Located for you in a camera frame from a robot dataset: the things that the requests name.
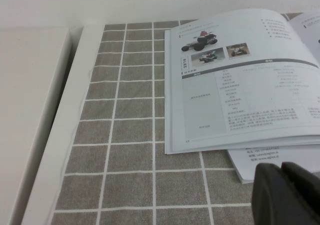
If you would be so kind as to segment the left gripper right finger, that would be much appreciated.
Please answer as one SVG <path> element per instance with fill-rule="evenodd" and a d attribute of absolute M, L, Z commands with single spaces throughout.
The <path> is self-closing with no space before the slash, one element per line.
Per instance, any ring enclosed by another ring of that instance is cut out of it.
<path fill-rule="evenodd" d="M 297 192 L 300 210 L 308 214 L 303 225 L 320 224 L 320 178 L 294 162 L 283 162 L 281 170 Z"/>

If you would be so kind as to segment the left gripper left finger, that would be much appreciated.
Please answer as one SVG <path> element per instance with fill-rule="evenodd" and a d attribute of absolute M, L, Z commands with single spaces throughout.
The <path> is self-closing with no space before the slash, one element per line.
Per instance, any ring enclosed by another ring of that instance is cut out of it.
<path fill-rule="evenodd" d="M 308 214 L 300 209 L 298 193 L 289 179 L 272 163 L 256 166 L 251 209 L 256 225 L 303 225 Z"/>

